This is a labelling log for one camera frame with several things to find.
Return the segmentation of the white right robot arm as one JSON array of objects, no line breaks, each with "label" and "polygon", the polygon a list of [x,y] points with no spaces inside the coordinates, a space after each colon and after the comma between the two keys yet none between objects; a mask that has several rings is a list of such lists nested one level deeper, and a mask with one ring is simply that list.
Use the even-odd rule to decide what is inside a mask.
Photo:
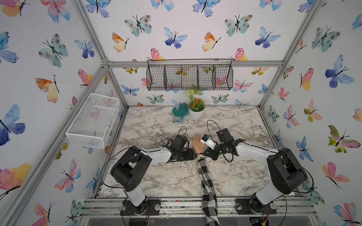
[{"label": "white right robot arm", "polygon": [[207,134],[201,138],[201,143],[207,146],[205,156],[216,161],[220,155],[230,153],[259,162],[269,170],[271,182],[252,195],[251,202],[255,205],[266,206],[283,195],[289,195],[308,178],[306,171],[288,148],[267,149],[249,144],[244,139],[234,139],[227,129],[216,134],[219,144]]}]

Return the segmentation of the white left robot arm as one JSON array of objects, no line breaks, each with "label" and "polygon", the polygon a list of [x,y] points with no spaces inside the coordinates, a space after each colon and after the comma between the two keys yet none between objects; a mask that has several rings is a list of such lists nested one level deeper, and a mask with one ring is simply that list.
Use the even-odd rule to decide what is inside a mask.
[{"label": "white left robot arm", "polygon": [[166,145],[156,149],[142,150],[136,146],[128,148],[125,154],[111,169],[111,176],[119,183],[134,207],[141,207],[147,197],[143,193],[140,182],[149,166],[160,163],[191,161],[196,154],[189,147],[189,140],[182,135],[168,140]]}]

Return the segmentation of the mannequin hand with long nails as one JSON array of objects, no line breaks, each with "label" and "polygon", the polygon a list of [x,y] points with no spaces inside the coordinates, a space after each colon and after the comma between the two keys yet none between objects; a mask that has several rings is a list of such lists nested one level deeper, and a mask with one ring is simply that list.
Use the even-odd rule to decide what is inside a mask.
[{"label": "mannequin hand with long nails", "polygon": [[205,145],[201,142],[201,135],[195,134],[193,138],[193,149],[196,153],[196,155],[203,154],[205,151]]}]

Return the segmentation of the white flower pot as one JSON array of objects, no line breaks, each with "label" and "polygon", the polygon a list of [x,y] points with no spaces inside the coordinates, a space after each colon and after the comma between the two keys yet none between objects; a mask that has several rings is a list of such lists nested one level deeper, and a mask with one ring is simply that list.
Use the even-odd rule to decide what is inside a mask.
[{"label": "white flower pot", "polygon": [[202,111],[199,111],[199,112],[194,112],[192,111],[191,109],[189,110],[189,115],[190,115],[190,118],[191,119],[194,119],[194,120],[199,120],[203,114],[204,114],[204,109]]}]

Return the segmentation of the teal hand-shaped holder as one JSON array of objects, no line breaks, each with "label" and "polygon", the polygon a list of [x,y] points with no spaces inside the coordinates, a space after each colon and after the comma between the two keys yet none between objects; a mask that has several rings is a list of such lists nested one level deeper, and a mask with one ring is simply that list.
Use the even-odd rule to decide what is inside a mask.
[{"label": "teal hand-shaped holder", "polygon": [[173,122],[184,122],[185,117],[189,114],[189,107],[187,103],[181,103],[178,107],[172,110]]}]

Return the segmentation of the green artificial plant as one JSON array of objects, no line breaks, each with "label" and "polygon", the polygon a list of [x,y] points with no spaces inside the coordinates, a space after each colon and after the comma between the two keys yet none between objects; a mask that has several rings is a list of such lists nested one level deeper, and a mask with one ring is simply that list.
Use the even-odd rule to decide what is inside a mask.
[{"label": "green artificial plant", "polygon": [[205,102],[200,98],[204,92],[197,86],[192,86],[191,90],[186,92],[189,97],[189,109],[193,112],[201,112],[205,109]]}]

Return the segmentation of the black white checkered sleeve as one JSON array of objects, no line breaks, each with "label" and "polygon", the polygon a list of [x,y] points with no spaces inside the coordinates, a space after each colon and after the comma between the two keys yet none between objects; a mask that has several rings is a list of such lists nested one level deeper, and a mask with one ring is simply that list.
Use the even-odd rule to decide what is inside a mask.
[{"label": "black white checkered sleeve", "polygon": [[198,174],[201,179],[202,188],[202,211],[206,215],[207,226],[219,226],[218,205],[214,185],[207,168],[204,155],[199,154],[197,157]]}]

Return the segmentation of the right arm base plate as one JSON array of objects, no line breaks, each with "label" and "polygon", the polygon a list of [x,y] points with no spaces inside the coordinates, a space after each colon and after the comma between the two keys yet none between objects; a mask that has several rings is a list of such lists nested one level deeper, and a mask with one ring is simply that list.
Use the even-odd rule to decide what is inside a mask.
[{"label": "right arm base plate", "polygon": [[264,205],[257,198],[240,198],[235,202],[235,210],[239,215],[277,214],[276,205],[273,202]]}]

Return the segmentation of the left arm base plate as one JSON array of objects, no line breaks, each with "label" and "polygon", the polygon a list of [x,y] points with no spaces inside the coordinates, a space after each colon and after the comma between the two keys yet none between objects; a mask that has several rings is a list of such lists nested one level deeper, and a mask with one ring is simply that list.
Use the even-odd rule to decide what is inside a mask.
[{"label": "left arm base plate", "polygon": [[125,199],[121,206],[121,216],[158,216],[161,209],[159,199],[146,198],[139,206],[132,204],[129,199]]}]

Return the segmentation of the white mesh wall basket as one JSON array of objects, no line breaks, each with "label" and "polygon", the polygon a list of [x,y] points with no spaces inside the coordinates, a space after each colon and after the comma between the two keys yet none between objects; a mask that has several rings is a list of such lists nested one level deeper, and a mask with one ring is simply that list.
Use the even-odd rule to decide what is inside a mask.
[{"label": "white mesh wall basket", "polygon": [[116,121],[120,100],[91,93],[66,131],[69,144],[104,149]]}]

